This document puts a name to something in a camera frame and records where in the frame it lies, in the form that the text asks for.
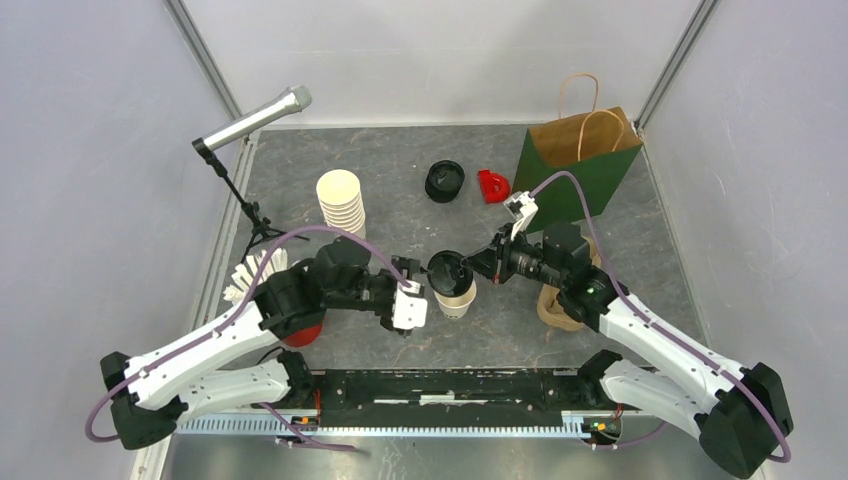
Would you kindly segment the black coffee cup lid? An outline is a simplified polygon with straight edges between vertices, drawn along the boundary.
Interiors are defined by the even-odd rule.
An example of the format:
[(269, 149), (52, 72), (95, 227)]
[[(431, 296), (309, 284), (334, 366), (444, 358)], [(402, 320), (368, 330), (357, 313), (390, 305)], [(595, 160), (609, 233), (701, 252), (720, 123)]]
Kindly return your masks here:
[(473, 270), (465, 257), (453, 250), (435, 253), (427, 263), (427, 278), (435, 293), (455, 298), (466, 294), (473, 283)]

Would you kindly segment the white paper coffee cup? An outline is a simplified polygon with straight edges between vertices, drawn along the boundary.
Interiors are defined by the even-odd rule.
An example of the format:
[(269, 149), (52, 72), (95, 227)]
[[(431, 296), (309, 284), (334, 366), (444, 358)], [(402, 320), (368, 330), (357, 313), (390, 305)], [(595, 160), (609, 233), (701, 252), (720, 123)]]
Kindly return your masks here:
[(476, 298), (476, 281), (472, 280), (468, 290), (456, 297), (449, 297), (438, 292), (434, 293), (442, 314), (449, 319), (462, 318)]

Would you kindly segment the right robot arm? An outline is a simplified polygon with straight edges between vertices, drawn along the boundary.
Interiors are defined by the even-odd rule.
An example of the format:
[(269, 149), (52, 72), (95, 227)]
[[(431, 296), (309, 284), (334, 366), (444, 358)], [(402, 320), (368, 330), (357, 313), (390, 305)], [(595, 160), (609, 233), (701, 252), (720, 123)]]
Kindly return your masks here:
[(652, 365), (645, 370), (614, 352), (595, 354), (579, 371), (585, 405), (611, 401), (648, 413), (697, 440), (736, 478), (750, 478), (766, 461), (790, 460), (794, 425), (777, 372), (764, 363), (748, 368), (663, 320), (593, 264), (578, 226), (552, 225), (532, 244), (506, 224), (462, 263), (495, 284), (518, 275), (556, 288), (568, 316)]

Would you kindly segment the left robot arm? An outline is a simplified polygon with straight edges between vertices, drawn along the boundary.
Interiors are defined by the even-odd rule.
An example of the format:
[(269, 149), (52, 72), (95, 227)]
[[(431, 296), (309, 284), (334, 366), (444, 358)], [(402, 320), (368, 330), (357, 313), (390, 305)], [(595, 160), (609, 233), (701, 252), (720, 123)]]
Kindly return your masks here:
[(383, 328), (407, 335), (426, 323), (428, 302), (417, 259), (394, 256), (373, 273), (374, 251), (340, 236), (290, 267), (282, 249), (237, 266), (232, 307), (149, 353), (104, 356), (101, 374), (115, 440), (127, 450), (154, 445), (189, 421), (236, 407), (284, 401), (306, 405), (314, 380), (301, 354), (239, 370), (227, 364), (322, 324), (330, 310), (370, 311)]

